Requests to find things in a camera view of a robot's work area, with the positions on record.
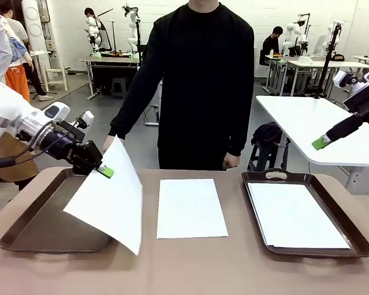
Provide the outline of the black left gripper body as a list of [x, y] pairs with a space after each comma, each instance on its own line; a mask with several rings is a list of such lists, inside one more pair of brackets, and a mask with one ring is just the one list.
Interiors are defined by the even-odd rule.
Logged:
[[83, 142], [85, 133], [68, 122], [48, 131], [42, 138], [42, 150], [56, 160], [65, 160], [78, 175], [88, 175], [102, 164], [103, 156], [92, 140]]

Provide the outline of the person's left hand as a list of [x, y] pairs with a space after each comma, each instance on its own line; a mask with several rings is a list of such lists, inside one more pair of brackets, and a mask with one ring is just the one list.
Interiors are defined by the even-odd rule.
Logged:
[[223, 160], [223, 169], [236, 168], [240, 164], [240, 156], [231, 155], [227, 153]]

